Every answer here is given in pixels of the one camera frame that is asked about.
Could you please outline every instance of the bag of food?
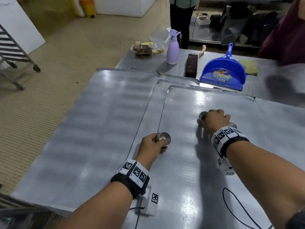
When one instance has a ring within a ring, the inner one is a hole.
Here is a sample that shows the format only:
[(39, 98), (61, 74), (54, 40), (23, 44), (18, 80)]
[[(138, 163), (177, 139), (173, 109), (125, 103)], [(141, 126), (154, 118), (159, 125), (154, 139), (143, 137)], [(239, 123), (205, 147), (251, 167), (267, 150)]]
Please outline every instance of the bag of food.
[(140, 42), (135, 41), (132, 51), (138, 55), (164, 55), (167, 52), (168, 41), (161, 42)]

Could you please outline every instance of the yellow trash bin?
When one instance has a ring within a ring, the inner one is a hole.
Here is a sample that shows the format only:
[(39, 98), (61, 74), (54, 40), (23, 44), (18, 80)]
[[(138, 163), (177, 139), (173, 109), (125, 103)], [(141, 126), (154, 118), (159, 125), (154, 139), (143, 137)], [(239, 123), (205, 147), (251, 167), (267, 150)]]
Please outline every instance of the yellow trash bin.
[(79, 0), (79, 4), (81, 5), (82, 9), (84, 10), (87, 18), (96, 17), (94, 0)]

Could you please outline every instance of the dustpan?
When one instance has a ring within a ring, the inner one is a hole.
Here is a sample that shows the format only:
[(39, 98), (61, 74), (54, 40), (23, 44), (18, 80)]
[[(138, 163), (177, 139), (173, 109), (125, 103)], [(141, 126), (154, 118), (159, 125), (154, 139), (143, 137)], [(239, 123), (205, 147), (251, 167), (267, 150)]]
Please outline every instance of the dustpan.
[(200, 82), (224, 88), (242, 90), (246, 82), (246, 71), (242, 64), (232, 57), (233, 44), (230, 43), (226, 55), (209, 61), (200, 77)]

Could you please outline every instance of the purple spray bottle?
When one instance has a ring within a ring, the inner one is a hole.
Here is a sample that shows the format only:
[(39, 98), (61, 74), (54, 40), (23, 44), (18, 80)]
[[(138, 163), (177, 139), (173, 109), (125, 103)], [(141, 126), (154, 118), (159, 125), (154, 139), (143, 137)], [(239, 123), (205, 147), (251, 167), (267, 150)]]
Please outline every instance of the purple spray bottle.
[(175, 65), (179, 60), (179, 44), (177, 42), (177, 35), (180, 34), (177, 30), (170, 31), (170, 43), (168, 45), (166, 62), (170, 65)]

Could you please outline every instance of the maroon clothing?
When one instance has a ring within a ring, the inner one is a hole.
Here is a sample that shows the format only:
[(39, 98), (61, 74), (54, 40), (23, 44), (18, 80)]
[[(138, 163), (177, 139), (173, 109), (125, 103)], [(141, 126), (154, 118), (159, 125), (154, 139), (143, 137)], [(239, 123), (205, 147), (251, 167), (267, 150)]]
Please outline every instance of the maroon clothing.
[(265, 39), (257, 57), (274, 59), (281, 65), (305, 63), (305, 21), (298, 17), (300, 0), (295, 0), (287, 14)]

